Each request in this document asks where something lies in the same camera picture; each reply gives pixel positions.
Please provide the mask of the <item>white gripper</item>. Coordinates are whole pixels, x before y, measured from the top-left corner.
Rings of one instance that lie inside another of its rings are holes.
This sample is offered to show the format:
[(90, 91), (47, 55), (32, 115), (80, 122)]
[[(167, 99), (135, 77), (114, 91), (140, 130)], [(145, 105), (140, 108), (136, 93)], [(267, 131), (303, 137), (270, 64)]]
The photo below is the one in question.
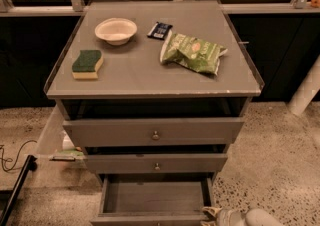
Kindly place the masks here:
[[(233, 209), (222, 209), (218, 207), (205, 206), (202, 208), (204, 213), (212, 217), (217, 216), (217, 226), (246, 226), (245, 215)], [(201, 226), (216, 226), (215, 221), (201, 221)]]

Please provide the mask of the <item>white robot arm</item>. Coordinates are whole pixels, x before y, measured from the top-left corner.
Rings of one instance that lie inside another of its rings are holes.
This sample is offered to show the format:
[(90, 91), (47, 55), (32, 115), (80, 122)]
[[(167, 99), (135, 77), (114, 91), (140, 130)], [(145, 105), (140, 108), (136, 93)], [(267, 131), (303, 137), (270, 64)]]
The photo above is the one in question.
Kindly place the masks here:
[(208, 219), (201, 226), (285, 226), (263, 209), (254, 208), (247, 212), (217, 207), (203, 207)]

